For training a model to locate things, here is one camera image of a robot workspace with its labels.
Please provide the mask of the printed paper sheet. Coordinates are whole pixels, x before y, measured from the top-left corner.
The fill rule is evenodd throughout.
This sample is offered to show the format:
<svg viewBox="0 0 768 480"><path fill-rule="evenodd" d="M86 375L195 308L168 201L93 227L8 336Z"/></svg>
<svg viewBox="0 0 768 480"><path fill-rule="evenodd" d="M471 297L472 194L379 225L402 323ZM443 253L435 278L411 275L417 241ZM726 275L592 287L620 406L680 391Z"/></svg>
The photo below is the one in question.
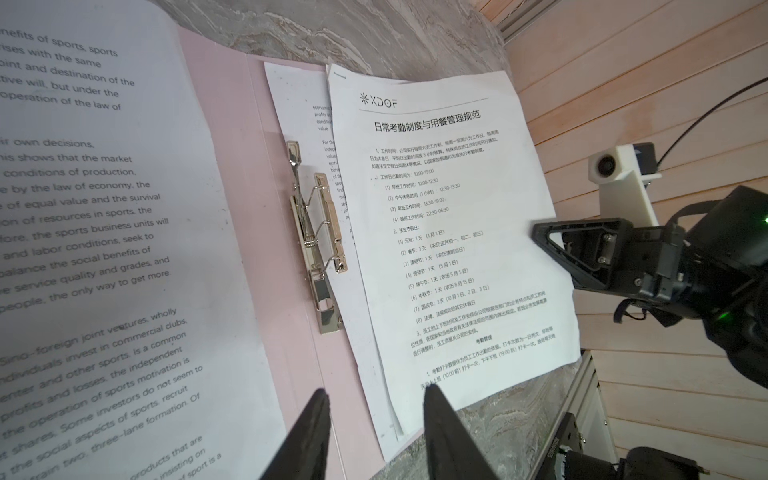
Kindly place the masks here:
<svg viewBox="0 0 768 480"><path fill-rule="evenodd" d="M175 23L3 2L2 477L257 479L284 434Z"/></svg>
<svg viewBox="0 0 768 480"><path fill-rule="evenodd" d="M503 71L392 82L332 66L333 133L389 399L455 408L575 362L570 276L532 240L553 202Z"/></svg>
<svg viewBox="0 0 768 480"><path fill-rule="evenodd" d="M270 92L321 253L320 269L340 309L382 458L408 442L394 413L371 324L333 137L326 73L265 65Z"/></svg>

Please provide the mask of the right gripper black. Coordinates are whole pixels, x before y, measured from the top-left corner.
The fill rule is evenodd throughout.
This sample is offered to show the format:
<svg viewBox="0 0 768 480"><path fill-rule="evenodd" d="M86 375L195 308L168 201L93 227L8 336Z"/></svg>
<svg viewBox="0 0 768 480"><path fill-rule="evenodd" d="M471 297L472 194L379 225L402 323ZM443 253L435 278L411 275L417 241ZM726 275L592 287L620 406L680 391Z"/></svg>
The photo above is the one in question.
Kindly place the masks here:
<svg viewBox="0 0 768 480"><path fill-rule="evenodd" d="M767 384L767 195L744 185L689 205L660 227L626 219L537 223L532 240L580 290L613 293L665 327L702 322L752 382Z"/></svg>

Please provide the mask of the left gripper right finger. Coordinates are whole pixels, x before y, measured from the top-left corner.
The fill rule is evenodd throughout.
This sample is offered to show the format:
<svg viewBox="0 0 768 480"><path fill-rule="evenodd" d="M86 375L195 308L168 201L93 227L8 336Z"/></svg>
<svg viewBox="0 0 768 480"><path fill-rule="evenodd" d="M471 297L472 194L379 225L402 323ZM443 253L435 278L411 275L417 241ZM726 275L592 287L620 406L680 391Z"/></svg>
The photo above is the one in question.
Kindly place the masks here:
<svg viewBox="0 0 768 480"><path fill-rule="evenodd" d="M437 384L425 389L423 407L430 479L497 479Z"/></svg>

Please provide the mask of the pink folder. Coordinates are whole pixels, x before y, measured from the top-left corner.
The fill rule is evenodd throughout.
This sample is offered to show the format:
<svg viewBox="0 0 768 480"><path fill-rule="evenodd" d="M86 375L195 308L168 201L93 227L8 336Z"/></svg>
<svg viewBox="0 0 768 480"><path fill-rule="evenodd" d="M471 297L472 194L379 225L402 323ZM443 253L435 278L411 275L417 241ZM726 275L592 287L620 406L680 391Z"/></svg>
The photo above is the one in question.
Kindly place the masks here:
<svg viewBox="0 0 768 480"><path fill-rule="evenodd" d="M291 200L301 192L312 220L324 174L336 206L343 188L332 136L315 128L327 97L320 65L248 55L189 30L180 33L189 74L208 123L256 320L277 397L292 424L311 394L330 397L328 475L368 479L412 441L397 421L356 263L330 273L343 325L321 330Z"/></svg>

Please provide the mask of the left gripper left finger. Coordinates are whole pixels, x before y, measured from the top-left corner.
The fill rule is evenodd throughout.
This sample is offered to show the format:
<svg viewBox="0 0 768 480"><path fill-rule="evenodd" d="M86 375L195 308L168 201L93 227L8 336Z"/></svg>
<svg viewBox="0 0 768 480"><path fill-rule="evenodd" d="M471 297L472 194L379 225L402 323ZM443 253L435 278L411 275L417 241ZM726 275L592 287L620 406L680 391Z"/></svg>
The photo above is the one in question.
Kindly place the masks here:
<svg viewBox="0 0 768 480"><path fill-rule="evenodd" d="M261 480L323 480L331 431L330 399L317 389L297 418Z"/></svg>

